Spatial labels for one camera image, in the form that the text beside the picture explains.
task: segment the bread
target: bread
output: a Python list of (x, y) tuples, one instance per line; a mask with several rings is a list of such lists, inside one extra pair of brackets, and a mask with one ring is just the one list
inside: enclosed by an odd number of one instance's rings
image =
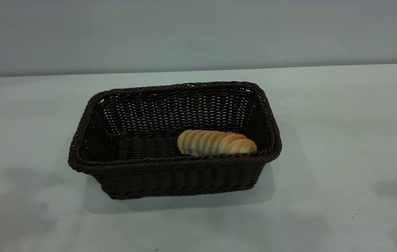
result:
[(242, 134), (221, 131), (187, 130), (177, 139), (181, 154), (192, 156), (250, 153), (257, 151), (256, 143)]

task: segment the white table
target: white table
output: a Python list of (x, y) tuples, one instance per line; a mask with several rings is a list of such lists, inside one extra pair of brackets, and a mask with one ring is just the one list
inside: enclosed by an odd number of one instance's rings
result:
[[(67, 164), (88, 99), (245, 80), (283, 140), (252, 190), (113, 201)], [(397, 64), (0, 78), (0, 252), (397, 251)]]

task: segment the wall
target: wall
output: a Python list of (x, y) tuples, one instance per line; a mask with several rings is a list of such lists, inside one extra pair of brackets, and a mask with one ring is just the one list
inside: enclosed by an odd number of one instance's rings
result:
[(0, 76), (397, 63), (397, 0), (0, 0)]

